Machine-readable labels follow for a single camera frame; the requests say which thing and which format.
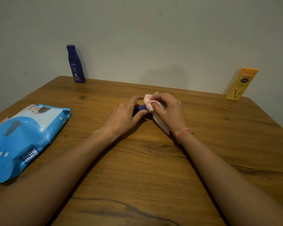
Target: pink cloth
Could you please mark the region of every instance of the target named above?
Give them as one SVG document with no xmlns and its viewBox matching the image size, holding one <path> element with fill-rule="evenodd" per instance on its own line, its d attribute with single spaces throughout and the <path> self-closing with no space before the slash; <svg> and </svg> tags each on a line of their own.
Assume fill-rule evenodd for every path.
<svg viewBox="0 0 283 226">
<path fill-rule="evenodd" d="M 159 105 L 159 107 L 163 110 L 166 110 L 166 106 L 164 106 L 162 103 L 160 103 L 159 101 L 151 101 L 150 98 L 152 97 L 151 94 L 146 94 L 144 97 L 144 104 L 146 105 L 146 108 L 148 110 L 149 113 L 153 114 L 153 119 L 156 121 L 156 123 L 167 133 L 170 134 L 170 130 L 168 129 L 168 127 L 166 126 L 166 124 L 162 121 L 162 119 L 159 117 L 158 114 L 156 114 L 154 112 L 154 109 L 152 107 L 152 103 L 157 103 Z"/>
</svg>

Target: nivea bottle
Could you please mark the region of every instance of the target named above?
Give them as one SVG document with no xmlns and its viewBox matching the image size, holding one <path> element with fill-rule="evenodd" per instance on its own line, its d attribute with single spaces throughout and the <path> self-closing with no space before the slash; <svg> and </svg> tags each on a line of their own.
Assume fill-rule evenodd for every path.
<svg viewBox="0 0 283 226">
<path fill-rule="evenodd" d="M 70 68 L 71 68 L 72 75 L 73 75 L 75 82 L 76 83 L 86 82 L 85 76 L 83 73 L 81 60 L 77 54 L 75 45 L 67 45 L 66 47 L 68 50 L 68 61 L 69 61 Z"/>
</svg>

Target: baby wipes pack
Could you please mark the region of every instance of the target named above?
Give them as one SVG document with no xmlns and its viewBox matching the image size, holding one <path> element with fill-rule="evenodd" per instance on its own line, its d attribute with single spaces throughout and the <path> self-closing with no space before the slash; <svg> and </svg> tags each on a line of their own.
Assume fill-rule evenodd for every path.
<svg viewBox="0 0 283 226">
<path fill-rule="evenodd" d="M 69 119 L 69 108 L 30 105 L 0 124 L 0 182 L 19 175 Z"/>
</svg>

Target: table top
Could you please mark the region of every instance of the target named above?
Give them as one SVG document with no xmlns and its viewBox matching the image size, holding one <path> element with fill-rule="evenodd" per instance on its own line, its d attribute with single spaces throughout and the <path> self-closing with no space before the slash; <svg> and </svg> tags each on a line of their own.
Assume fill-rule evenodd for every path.
<svg viewBox="0 0 283 226">
<path fill-rule="evenodd" d="M 60 76 L 0 113 L 30 104 L 71 108 L 54 142 L 23 177 L 100 128 L 131 96 L 168 92 L 182 101 L 195 135 L 283 204 L 283 129 L 251 99 L 222 94 Z M 18 178 L 0 184 L 0 190 Z M 186 154 L 150 118 L 117 140 L 86 171 L 52 225 L 225 225 Z"/>
</svg>

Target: person's left hand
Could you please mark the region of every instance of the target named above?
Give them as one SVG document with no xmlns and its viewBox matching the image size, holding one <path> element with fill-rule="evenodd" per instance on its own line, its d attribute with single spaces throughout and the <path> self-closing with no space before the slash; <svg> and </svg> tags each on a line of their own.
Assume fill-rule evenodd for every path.
<svg viewBox="0 0 283 226">
<path fill-rule="evenodd" d="M 147 110 L 141 110 L 133 115 L 134 106 L 137 100 L 142 100 L 144 96 L 133 96 L 129 102 L 124 102 L 115 107 L 108 120 L 101 127 L 101 130 L 112 134 L 115 139 L 132 129 L 140 119 L 148 113 Z"/>
</svg>

